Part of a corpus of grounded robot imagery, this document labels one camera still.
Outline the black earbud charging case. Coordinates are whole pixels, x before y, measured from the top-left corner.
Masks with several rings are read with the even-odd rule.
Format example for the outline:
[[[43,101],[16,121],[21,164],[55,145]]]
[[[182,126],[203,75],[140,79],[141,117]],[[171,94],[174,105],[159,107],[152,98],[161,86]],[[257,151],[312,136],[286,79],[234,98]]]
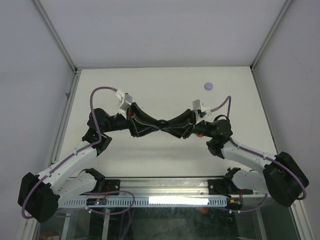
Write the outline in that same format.
[[[168,122],[166,120],[160,119],[157,121],[157,127],[160,129],[166,128],[168,126]]]

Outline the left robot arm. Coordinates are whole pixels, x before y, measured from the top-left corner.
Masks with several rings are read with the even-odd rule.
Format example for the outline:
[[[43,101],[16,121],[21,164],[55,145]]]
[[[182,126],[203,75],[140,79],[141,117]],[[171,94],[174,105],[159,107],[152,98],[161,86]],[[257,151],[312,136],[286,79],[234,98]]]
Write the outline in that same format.
[[[66,156],[39,173],[29,172],[22,178],[17,202],[23,218],[44,223],[68,200],[107,190],[106,177],[85,166],[108,148],[112,141],[108,132],[129,130],[131,136],[142,137],[166,128],[168,122],[149,116],[131,103],[124,113],[116,115],[101,108],[92,109],[87,126],[87,132]]]

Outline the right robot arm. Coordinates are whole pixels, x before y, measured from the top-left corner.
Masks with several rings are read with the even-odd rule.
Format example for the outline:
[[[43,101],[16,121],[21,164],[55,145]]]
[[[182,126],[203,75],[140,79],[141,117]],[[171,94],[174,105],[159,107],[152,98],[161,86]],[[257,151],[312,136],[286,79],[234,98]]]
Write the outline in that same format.
[[[232,138],[231,123],[225,115],[212,122],[197,121],[196,116],[193,110],[187,110],[171,120],[160,120],[160,130],[183,139],[192,134],[208,137],[206,145],[213,156],[245,166],[246,169],[229,169],[224,175],[226,192],[234,194],[240,189],[260,192],[284,207],[307,197],[309,180],[290,154],[283,151],[269,154],[240,144]]]

